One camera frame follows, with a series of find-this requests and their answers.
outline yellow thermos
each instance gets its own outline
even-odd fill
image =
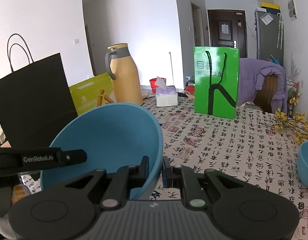
[[[106,70],[109,73],[117,102],[143,104],[140,78],[127,43],[115,44],[105,56]]]

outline blue bowl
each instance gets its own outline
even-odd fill
[[[70,122],[56,136],[51,147],[83,149],[85,163],[41,171],[42,189],[90,172],[108,173],[127,165],[139,165],[149,157],[149,178],[133,189],[130,199],[148,199],[155,189],[162,166],[163,135],[153,114],[134,104],[114,103],[94,108]]]
[[[300,146],[296,161],[296,169],[302,183],[308,187],[308,142],[304,142]]]

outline tablecloth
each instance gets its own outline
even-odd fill
[[[273,114],[238,107],[235,119],[194,113],[194,102],[179,98],[175,107],[156,107],[156,99],[143,105],[162,124],[164,156],[171,165],[182,164],[203,173],[207,168],[222,171],[242,181],[269,190],[292,201],[300,211],[293,240],[308,240],[308,188],[296,172],[298,145],[288,132],[271,124]],[[40,191],[40,181],[22,177],[31,192]],[[164,189],[162,179],[151,200],[179,199],[178,189]]]

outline purple jacket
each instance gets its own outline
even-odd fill
[[[236,105],[241,106],[248,101],[254,101],[257,90],[262,90],[264,78],[272,74],[278,77],[277,90],[271,102],[272,112],[275,113],[276,109],[280,108],[283,113],[287,113],[285,69],[278,64],[253,58],[240,58]]]

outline bowl rim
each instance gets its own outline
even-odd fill
[[[308,165],[307,165],[307,163],[306,163],[306,161],[304,160],[304,158],[303,158],[303,154],[302,154],[302,147],[303,147],[303,145],[304,144],[307,144],[308,143],[308,141],[306,141],[306,142],[303,142],[302,144],[301,144],[301,146],[300,146],[300,148],[299,148],[299,150],[298,150],[298,153],[299,153],[299,155],[298,155],[298,157],[300,157],[301,159],[302,159],[302,161],[303,161],[303,163],[305,164],[305,166],[308,168]]]
[[[71,122],[69,122],[58,134],[57,136],[54,138],[54,140],[51,142],[50,144],[50,147],[53,147],[53,143],[54,141],[56,141],[56,139],[59,137],[59,135],[65,130],[67,129],[68,126],[70,126],[76,119],[78,118],[81,118],[83,117],[84,115],[87,115],[89,114],[90,112],[92,111],[95,111],[99,108],[102,108],[102,107],[113,107],[113,106],[118,106],[118,105],[121,105],[121,106],[132,106],[132,107],[136,107],[144,112],[146,112],[148,114],[148,116],[151,117],[151,119],[154,121],[154,124],[157,128],[157,131],[158,131],[158,143],[159,143],[159,146],[158,146],[158,155],[156,157],[156,160],[155,160],[155,163],[153,165],[153,169],[152,171],[149,173],[149,177],[148,179],[146,180],[146,182],[144,183],[144,185],[141,187],[141,189],[139,190],[139,192],[131,199],[139,199],[142,194],[145,192],[146,188],[150,185],[150,183],[156,179],[156,174],[158,171],[161,170],[161,166],[162,166],[162,158],[163,158],[163,133],[162,133],[162,129],[161,129],[161,126],[159,125],[159,122],[158,120],[156,119],[156,117],[149,111],[147,110],[145,107],[143,106],[139,106],[139,105],[136,105],[136,104],[131,104],[131,103],[113,103],[113,104],[107,104],[107,105],[103,105],[103,106],[98,106],[98,107],[95,107],[81,115],[79,115],[78,117],[76,117],[75,119],[73,119]],[[44,181],[44,178],[43,178],[43,172],[44,171],[41,171],[40,172],[40,178],[41,178],[41,189],[44,190],[44,187],[43,187],[43,181]]]

